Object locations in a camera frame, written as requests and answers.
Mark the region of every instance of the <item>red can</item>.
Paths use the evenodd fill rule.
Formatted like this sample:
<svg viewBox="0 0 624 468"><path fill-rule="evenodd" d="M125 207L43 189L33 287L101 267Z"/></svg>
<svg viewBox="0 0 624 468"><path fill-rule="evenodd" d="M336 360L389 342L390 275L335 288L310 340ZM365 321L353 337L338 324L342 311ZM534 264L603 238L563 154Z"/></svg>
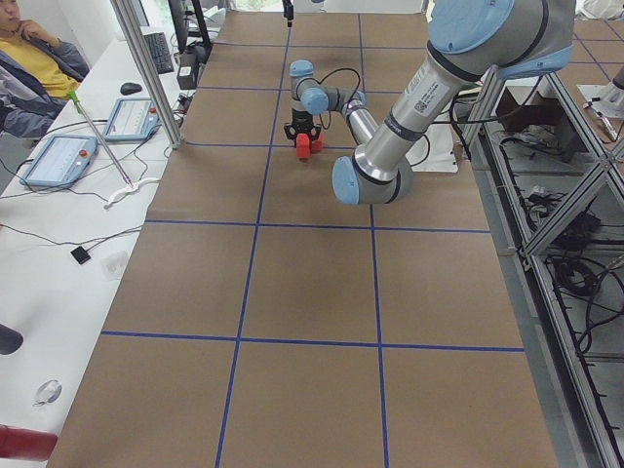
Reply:
<svg viewBox="0 0 624 468"><path fill-rule="evenodd" d="M0 424L0 458L45 461L50 458L58 437Z"/></svg>

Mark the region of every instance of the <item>computer mouse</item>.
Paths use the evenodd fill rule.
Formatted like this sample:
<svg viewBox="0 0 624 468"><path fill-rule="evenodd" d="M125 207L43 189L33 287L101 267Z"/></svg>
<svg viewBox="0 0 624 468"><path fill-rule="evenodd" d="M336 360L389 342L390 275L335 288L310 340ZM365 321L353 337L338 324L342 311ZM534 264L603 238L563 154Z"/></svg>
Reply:
<svg viewBox="0 0 624 468"><path fill-rule="evenodd" d="M119 92L124 95L133 95L134 93L138 93L139 91L142 91L143 87L139 84L139 83L124 83L123 85L121 85L121 88L119 89Z"/></svg>

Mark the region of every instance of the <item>person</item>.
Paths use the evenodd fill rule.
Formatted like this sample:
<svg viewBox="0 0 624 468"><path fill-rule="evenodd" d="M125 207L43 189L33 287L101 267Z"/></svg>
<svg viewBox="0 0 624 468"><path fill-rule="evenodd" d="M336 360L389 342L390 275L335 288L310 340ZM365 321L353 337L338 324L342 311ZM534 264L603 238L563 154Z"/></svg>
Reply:
<svg viewBox="0 0 624 468"><path fill-rule="evenodd" d="M88 72L73 44L22 20L17 0L0 0L0 130L41 137Z"/></svg>

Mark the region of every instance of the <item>white table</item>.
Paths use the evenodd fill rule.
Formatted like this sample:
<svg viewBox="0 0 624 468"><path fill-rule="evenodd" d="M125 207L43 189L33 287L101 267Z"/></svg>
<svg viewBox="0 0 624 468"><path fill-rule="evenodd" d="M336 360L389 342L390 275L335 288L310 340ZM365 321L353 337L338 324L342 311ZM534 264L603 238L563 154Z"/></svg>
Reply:
<svg viewBox="0 0 624 468"><path fill-rule="evenodd" d="M174 104L179 94L176 73L163 74L160 78L169 102ZM114 41L77 94L94 120L106 119L115 100L121 97L121 84L127 81L142 82L127 43ZM143 88L144 91L133 96L147 97ZM82 120L69 103L53 128ZM70 135L92 135L84 126L61 132L67 130L72 131ZM111 147L121 158L136 145ZM169 141L160 130L137 152L149 167L145 176L161 176L167 165L165 152L171 151L168 148ZM132 155L122 165L133 180L144 169ZM79 180L72 189L96 192L108 198L125 186L103 149L93 159L87 174L101 168L106 169ZM157 184L145 185L108 211L95 196L67 191L3 199L0 222L58 242L105 237L142 225L156 188ZM14 179L3 196L24 191ZM70 254L72 246L49 246L39 239L0 227L0 324L24 336L17 352L0 356L0 424L60 433L120 283L119 279L107 278L102 263L113 254L130 256L136 240L137 234L132 234L105 242L90 252L91 260L79 265ZM52 404L34 407L37 388L50 379L61 383L60 397ZM0 468L45 465L45 462L0 459Z"/></svg>

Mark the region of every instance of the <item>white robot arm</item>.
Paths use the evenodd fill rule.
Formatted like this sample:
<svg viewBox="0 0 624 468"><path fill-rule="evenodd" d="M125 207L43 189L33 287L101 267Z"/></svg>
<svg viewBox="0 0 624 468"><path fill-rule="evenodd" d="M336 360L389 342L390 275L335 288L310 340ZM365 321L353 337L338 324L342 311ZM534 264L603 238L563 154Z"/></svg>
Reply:
<svg viewBox="0 0 624 468"><path fill-rule="evenodd" d="M310 62L291 66L292 112L340 111L358 146L339 158L333 190L345 204L391 203L410 191L406 153L467 83L495 66L500 79L541 76L567 65L574 0L438 0L429 24L427 59L380 126L363 96L311 79Z"/></svg>

